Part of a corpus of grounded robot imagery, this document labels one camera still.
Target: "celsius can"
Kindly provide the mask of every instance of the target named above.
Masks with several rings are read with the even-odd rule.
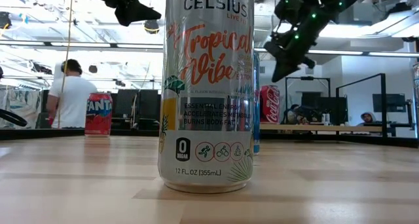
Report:
[[[253,152],[255,155],[259,154],[261,135],[261,99],[259,94],[260,62],[259,53],[255,52],[253,57],[253,68],[255,72],[255,112],[253,114],[253,139],[255,140],[255,145],[253,147]]]
[[[112,97],[107,93],[91,93],[87,100],[86,126],[87,136],[109,136],[112,122]]]
[[[190,193],[253,171],[254,0],[167,0],[158,168]]]

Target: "black frame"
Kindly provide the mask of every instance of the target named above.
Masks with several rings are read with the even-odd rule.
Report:
[[[327,91],[328,97],[331,97],[331,89],[330,89],[330,78],[327,77],[286,77],[285,78],[285,110],[288,109],[288,79],[298,79],[302,81],[313,81],[313,80],[326,80],[327,81]]]
[[[364,79],[354,81],[352,83],[345,84],[343,86],[336,87],[336,97],[339,98],[339,90],[341,88],[351,86],[353,84],[357,84],[369,79],[373,79],[375,77],[380,77],[380,85],[381,85],[381,127],[382,127],[382,137],[383,139],[387,139],[387,90],[386,90],[386,74],[385,73],[379,73],[370,77],[366,77]],[[337,118],[339,118],[339,102],[336,104],[336,111],[337,111]]]

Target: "ceiling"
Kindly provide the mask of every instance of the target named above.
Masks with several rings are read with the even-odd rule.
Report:
[[[11,13],[12,27],[4,31],[2,40],[23,40],[23,41],[46,41],[66,42],[68,40],[69,7],[70,0],[0,0],[0,11]],[[153,7],[162,17],[166,11],[166,0],[139,0],[144,5]],[[275,7],[275,0],[264,0],[262,4],[255,5],[255,34],[256,46],[261,46],[270,35],[270,27],[273,25],[272,13]],[[114,10],[106,7],[100,0],[73,0],[71,37],[72,42],[83,43],[135,43],[135,44],[159,44],[164,42],[164,32],[156,35],[148,34],[143,22],[131,24],[124,27],[118,24]],[[164,20],[159,20],[160,28],[164,26]],[[380,39],[346,39],[346,38],[324,38],[318,39],[316,48],[326,50],[358,48],[379,48],[380,50],[393,51],[403,46],[403,42],[394,38]],[[21,77],[45,76],[42,73],[31,71],[30,62],[41,64],[54,72],[54,66],[65,59],[64,48],[22,48],[0,46],[0,65],[5,75]],[[263,54],[263,60],[272,59],[269,54]],[[312,56],[318,64],[326,62],[328,56]],[[125,79],[127,85],[133,87],[160,88],[162,78],[162,53],[135,52],[135,51],[110,51],[110,50],[81,50],[70,48],[69,58],[75,58],[81,62],[88,73],[89,65],[97,65],[98,73],[86,74],[87,77],[95,79],[108,79],[103,87],[116,87],[109,79]],[[51,80],[27,79],[29,85],[40,84],[44,86]]]

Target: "wall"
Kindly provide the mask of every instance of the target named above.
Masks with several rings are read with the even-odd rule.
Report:
[[[260,66],[265,67],[265,73],[260,75],[260,86],[276,85],[280,89],[280,120],[282,120],[283,112],[285,111],[285,79],[272,83],[271,78],[275,69],[275,61],[261,61]],[[288,77],[305,77],[306,66],[300,66],[301,70],[294,72]],[[317,65],[314,68],[313,77],[321,77],[321,66]],[[294,103],[301,104],[301,92],[322,92],[322,95],[327,95],[327,87],[323,86],[319,81],[300,81],[289,79],[288,80],[288,108]]]
[[[408,44],[399,52],[408,52]],[[406,100],[413,99],[413,81],[411,59],[384,58],[366,56],[341,56],[323,65],[323,76],[332,78],[336,85],[348,84],[377,73],[386,74],[387,94],[405,94]],[[343,88],[341,96],[348,98],[349,123],[356,126],[361,123],[361,114],[373,112],[373,94],[380,94],[380,78],[354,84]],[[381,113],[374,113],[376,120],[381,120]],[[407,113],[388,113],[388,121],[408,122]],[[397,137],[415,137],[415,132],[408,128],[398,128]]]

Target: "celsius logo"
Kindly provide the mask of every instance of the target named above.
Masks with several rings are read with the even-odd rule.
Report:
[[[247,5],[235,0],[184,0],[183,8],[191,9],[221,9],[241,14],[247,18]]]
[[[101,99],[100,101],[87,101],[87,114],[96,114],[107,116],[112,110],[112,103],[110,100]]]

